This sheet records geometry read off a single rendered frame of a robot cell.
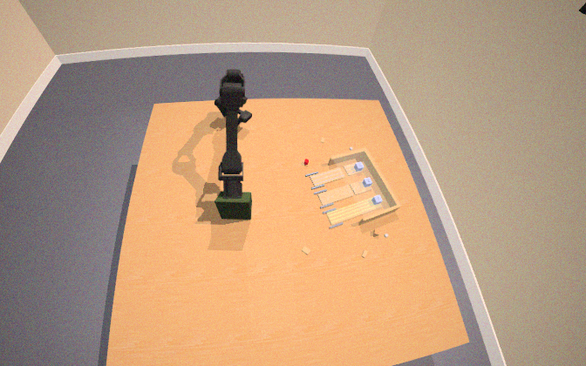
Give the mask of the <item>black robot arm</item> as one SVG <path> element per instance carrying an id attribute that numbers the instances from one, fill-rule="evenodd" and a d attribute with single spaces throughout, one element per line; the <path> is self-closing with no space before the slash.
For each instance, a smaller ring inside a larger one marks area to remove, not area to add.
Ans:
<path id="1" fill-rule="evenodd" d="M 243 190 L 244 162 L 242 155 L 237 150 L 237 123 L 238 109 L 246 105 L 248 98 L 245 96 L 245 77 L 241 71 L 227 70 L 221 79 L 219 88 L 221 102 L 225 106 L 226 113 L 226 139 L 227 149 L 219 165 L 219 181 L 223 183 L 223 199 L 241 199 Z M 242 175 L 221 175 L 241 174 Z"/>

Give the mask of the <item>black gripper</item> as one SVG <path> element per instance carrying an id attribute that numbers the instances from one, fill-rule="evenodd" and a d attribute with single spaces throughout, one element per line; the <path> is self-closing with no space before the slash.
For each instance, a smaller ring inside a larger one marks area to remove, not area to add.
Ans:
<path id="1" fill-rule="evenodd" d="M 220 110 L 221 114 L 225 117 L 227 110 L 221 102 L 221 96 L 215 100 L 215 106 L 217 106 L 217 108 Z M 238 119 L 237 125 L 239 125 L 241 123 L 246 123 L 248 120 L 250 120 L 252 118 L 252 113 L 248 112 L 247 110 L 243 111 L 240 108 L 238 109 L 238 114 L 240 114 L 240 117 Z"/>

